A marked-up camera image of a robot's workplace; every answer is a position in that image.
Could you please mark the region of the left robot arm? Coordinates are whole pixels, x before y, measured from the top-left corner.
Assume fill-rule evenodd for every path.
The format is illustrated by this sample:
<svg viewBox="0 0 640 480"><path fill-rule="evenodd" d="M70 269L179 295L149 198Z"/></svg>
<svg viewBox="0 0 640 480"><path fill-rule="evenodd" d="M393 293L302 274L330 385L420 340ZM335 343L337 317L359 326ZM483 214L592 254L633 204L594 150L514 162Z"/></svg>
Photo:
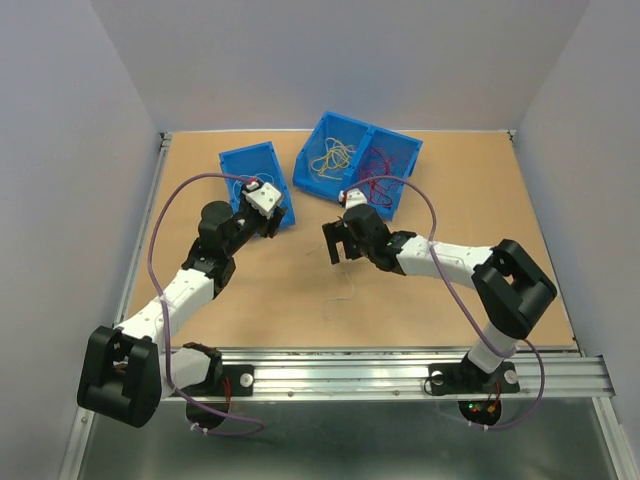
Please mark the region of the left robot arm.
<svg viewBox="0 0 640 480"><path fill-rule="evenodd" d="M234 254L254 236L274 237L286 214L280 196L248 194L238 208L214 201L201 211L198 235L171 282L135 315L89 337L77 403L133 427L162 399L194 387L227 393L220 352L198 343L173 350L171 334L216 299L234 271Z"/></svg>

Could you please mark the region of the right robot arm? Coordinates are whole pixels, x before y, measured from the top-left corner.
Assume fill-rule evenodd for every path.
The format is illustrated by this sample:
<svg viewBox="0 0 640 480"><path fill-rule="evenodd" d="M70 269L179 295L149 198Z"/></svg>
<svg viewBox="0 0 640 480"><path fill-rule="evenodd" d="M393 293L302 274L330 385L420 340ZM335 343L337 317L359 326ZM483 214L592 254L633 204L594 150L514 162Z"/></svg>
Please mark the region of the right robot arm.
<svg viewBox="0 0 640 480"><path fill-rule="evenodd" d="M526 250L504 239L493 247L437 242L411 231L391 231L368 205L352 207L337 221L322 226L330 261L367 258L376 268L402 276L441 279L465 315L470 311L455 291L461 285L476 291L488 324L472 327L479 339L460 366L463 384L482 390L496 378L496 370L527 339L557 297L557 288Z"/></svg>

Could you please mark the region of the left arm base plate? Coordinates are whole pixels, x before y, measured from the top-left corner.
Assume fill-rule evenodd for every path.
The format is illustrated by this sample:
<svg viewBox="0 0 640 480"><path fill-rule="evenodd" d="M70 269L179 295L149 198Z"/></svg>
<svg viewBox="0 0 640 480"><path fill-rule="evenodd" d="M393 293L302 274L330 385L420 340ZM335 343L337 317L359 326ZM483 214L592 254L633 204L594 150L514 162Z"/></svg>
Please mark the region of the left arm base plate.
<svg viewBox="0 0 640 480"><path fill-rule="evenodd" d="M218 364L209 368L202 381L181 390L192 397L251 397L254 377L255 367L251 364Z"/></svg>

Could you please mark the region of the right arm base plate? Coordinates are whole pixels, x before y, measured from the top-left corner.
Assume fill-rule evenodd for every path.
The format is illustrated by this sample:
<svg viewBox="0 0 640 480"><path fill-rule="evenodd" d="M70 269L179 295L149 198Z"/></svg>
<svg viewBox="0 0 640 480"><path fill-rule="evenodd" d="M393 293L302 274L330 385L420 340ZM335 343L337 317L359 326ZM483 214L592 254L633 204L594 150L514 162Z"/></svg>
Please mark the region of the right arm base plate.
<svg viewBox="0 0 640 480"><path fill-rule="evenodd" d="M508 380L506 373L515 372L514 364L506 362L494 373L487 374L473 365L438 363L428 367L423 391L432 396L482 395L490 392L513 394L521 388L518 378Z"/></svg>

